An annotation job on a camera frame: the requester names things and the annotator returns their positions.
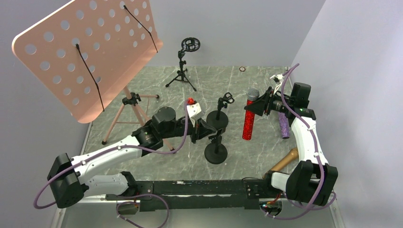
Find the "gold microphone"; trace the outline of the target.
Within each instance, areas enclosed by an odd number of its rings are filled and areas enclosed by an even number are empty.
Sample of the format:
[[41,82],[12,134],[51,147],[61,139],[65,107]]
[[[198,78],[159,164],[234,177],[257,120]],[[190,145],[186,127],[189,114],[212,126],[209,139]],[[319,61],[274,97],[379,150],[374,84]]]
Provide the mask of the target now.
[[289,165],[291,162],[299,158],[298,154],[298,149],[297,147],[291,149],[288,154],[283,157],[277,164],[275,164],[269,171],[267,171],[263,177],[265,177],[267,174],[269,174],[270,171],[276,171],[279,172],[283,168],[285,168],[287,165]]

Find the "black tripod shock mount stand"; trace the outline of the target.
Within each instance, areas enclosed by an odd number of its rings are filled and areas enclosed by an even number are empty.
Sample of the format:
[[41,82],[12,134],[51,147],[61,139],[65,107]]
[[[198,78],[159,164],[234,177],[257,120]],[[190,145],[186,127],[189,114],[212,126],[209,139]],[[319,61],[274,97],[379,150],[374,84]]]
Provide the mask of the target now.
[[199,50],[200,46],[201,46],[200,40],[194,37],[185,38],[181,42],[181,49],[178,51],[179,70],[177,71],[177,76],[174,79],[172,79],[169,83],[167,83],[165,87],[169,87],[172,82],[178,81],[188,83],[195,92],[197,91],[197,89],[192,85],[192,83],[186,76],[186,72],[188,71],[188,69],[184,68],[184,66],[187,64],[187,62],[183,60],[183,57],[187,52],[195,52]]

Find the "red glitter microphone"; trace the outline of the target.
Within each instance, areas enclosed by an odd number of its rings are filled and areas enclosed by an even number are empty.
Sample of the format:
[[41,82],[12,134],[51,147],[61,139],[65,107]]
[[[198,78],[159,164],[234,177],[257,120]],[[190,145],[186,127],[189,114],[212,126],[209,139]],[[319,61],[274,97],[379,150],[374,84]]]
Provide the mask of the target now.
[[[247,105],[252,104],[256,101],[259,97],[259,90],[256,88],[250,88],[247,91]],[[244,119],[244,126],[243,126],[243,133],[242,138],[244,140],[251,140],[252,132],[253,132],[253,125],[254,125],[254,117],[255,114],[249,110],[245,112],[245,119]]]

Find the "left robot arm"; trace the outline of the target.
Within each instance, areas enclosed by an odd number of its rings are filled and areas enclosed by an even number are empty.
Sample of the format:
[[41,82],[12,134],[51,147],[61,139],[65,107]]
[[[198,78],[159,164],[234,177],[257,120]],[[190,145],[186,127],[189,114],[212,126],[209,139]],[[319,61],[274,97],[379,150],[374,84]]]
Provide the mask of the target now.
[[66,153],[57,156],[47,176],[54,204],[62,209],[94,195],[136,195],[137,185],[130,172],[116,175],[100,175],[100,172],[150,153],[162,154],[164,139],[182,137],[185,141],[190,136],[195,143],[217,132],[216,127],[203,120],[198,104],[187,104],[184,110],[185,116],[176,119],[174,109],[162,107],[142,127],[104,149],[72,158]]

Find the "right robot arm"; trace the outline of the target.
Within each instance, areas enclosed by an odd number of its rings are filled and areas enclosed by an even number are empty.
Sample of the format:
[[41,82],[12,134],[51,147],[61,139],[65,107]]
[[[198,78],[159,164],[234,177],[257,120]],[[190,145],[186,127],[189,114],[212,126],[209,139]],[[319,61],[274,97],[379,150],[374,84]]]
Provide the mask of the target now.
[[290,200],[325,206],[338,178],[336,167],[325,158],[316,132],[316,115],[308,108],[311,86],[295,83],[290,95],[283,95],[269,87],[260,95],[247,91],[244,107],[250,115],[268,115],[272,111],[284,113],[293,132],[298,150],[298,164],[291,174],[268,171],[264,180],[269,188],[284,192]]

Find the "purple glitter microphone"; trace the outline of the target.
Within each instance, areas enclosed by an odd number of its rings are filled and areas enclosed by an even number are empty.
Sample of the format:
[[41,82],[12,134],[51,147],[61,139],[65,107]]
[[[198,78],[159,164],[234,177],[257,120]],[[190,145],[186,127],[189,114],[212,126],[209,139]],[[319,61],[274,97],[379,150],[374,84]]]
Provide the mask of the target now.
[[284,113],[278,113],[279,127],[282,139],[290,137],[288,119]]

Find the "pink perforated music stand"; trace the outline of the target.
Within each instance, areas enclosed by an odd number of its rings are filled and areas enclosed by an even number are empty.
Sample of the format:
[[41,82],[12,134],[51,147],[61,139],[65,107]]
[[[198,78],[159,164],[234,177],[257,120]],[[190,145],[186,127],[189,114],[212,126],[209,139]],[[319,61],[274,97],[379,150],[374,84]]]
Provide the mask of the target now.
[[72,0],[18,34],[12,51],[86,124],[162,46],[149,1]]

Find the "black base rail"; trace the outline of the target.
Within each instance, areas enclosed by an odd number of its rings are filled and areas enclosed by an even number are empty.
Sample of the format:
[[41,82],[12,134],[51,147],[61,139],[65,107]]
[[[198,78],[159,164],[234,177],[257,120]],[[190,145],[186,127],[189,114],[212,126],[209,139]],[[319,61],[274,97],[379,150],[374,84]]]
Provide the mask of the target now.
[[260,209],[261,202],[276,198],[280,190],[266,180],[184,180],[137,181],[133,198],[141,212],[164,209],[165,205],[152,194],[163,198],[170,209]]

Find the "black round mic stand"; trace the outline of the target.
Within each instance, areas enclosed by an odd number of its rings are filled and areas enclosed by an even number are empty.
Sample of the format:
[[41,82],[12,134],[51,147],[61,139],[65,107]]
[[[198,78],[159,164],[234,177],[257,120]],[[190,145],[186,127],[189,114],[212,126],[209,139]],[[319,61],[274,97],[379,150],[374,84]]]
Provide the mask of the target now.
[[215,135],[208,137],[211,143],[206,146],[204,156],[205,159],[211,164],[221,164],[228,156],[227,149],[222,144],[222,134],[225,132],[225,130],[225,128],[219,129]]
[[218,99],[217,110],[211,111],[206,118],[206,122],[215,129],[224,129],[228,126],[229,119],[222,111],[228,104],[234,103],[234,98],[230,92],[227,92]]

